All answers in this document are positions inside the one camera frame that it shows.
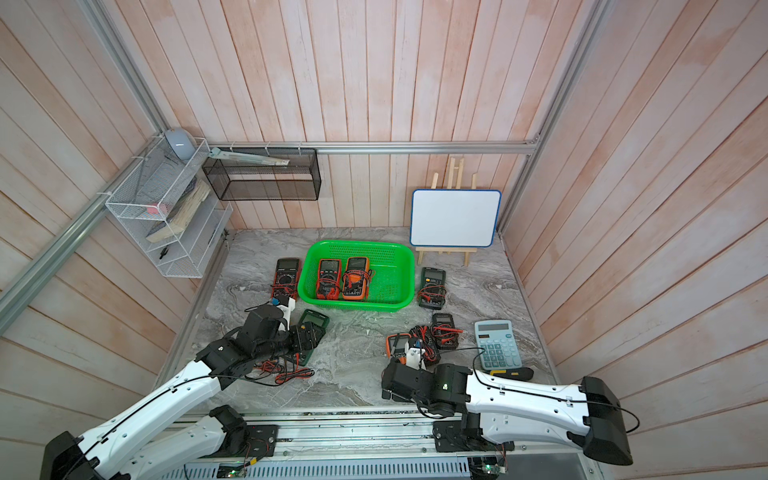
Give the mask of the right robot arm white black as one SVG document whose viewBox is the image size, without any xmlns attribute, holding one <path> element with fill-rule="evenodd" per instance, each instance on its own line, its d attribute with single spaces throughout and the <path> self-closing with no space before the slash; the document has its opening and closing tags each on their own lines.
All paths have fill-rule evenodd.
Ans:
<svg viewBox="0 0 768 480">
<path fill-rule="evenodd" d="M 543 385 L 478 372 L 454 364 L 418 370 L 393 360 L 382 373 L 382 392 L 415 404 L 433 421 L 443 453 L 512 449 L 525 442 L 579 449 L 604 464 L 630 466 L 626 410 L 607 384 Z"/>
</svg>

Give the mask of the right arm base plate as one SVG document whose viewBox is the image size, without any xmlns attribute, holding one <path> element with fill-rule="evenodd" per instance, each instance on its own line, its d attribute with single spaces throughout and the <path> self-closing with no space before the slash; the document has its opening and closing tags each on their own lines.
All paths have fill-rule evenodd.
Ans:
<svg viewBox="0 0 768 480">
<path fill-rule="evenodd" d="M 513 442 L 501 444 L 486 440 L 479 426 L 467 427 L 462 420 L 438 420 L 432 423 L 435 450 L 438 453 L 496 452 L 515 450 Z"/>
</svg>

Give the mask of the orange Victor multimeter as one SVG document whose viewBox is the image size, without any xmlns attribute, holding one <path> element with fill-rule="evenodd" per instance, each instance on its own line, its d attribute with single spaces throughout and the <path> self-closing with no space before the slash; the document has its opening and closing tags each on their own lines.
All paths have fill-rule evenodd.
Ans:
<svg viewBox="0 0 768 480">
<path fill-rule="evenodd" d="M 371 282 L 370 259 L 351 257 L 342 277 L 342 296 L 349 301 L 364 301 Z"/>
</svg>

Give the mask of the red Delixi multimeter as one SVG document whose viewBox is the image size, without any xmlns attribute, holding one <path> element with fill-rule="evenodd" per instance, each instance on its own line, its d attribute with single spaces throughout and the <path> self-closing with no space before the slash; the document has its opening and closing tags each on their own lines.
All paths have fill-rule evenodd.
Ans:
<svg viewBox="0 0 768 480">
<path fill-rule="evenodd" d="M 318 264 L 315 287 L 319 300 L 338 300 L 341 296 L 341 261 L 322 259 Z"/>
</svg>

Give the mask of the orange multimeter front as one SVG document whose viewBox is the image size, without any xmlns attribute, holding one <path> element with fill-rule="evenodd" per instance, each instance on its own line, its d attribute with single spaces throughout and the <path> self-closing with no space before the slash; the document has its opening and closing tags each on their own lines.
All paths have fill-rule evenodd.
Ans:
<svg viewBox="0 0 768 480">
<path fill-rule="evenodd" d="M 405 364 L 410 349 L 411 335 L 409 333 L 390 335 L 386 339 L 386 355 L 390 359 L 396 359 Z"/>
</svg>

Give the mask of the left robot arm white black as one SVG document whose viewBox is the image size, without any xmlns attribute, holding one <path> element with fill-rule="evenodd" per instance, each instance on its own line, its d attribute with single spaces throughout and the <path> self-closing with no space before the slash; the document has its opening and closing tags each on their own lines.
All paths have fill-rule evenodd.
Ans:
<svg viewBox="0 0 768 480">
<path fill-rule="evenodd" d="M 43 479 L 149 479 L 189 461 L 218 453 L 245 456 L 250 427 L 232 407 L 214 408 L 192 426 L 157 436 L 198 404 L 249 378 L 268 360 L 316 348 L 321 325 L 288 325 L 271 303 L 250 311 L 245 323 L 209 343 L 165 384 L 80 436 L 65 431 L 45 447 Z"/>
</svg>

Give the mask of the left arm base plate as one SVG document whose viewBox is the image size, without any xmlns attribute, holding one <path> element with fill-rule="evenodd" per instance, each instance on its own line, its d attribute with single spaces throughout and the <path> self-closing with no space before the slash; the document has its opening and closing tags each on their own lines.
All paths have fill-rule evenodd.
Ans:
<svg viewBox="0 0 768 480">
<path fill-rule="evenodd" d="M 244 457 L 246 459 L 272 457 L 275 453 L 279 426 L 274 424 L 247 425 L 227 433 L 221 447 L 209 458 Z"/>
</svg>

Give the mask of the dark red DT9205A multimeter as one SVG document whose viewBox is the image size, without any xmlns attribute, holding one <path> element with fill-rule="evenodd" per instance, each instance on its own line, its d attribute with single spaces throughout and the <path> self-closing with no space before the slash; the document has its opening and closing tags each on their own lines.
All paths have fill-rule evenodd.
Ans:
<svg viewBox="0 0 768 480">
<path fill-rule="evenodd" d="M 287 306 L 289 300 L 298 298 L 298 282 L 301 272 L 299 258 L 280 258 L 276 262 L 275 274 L 271 284 L 271 297 L 280 305 Z"/>
</svg>

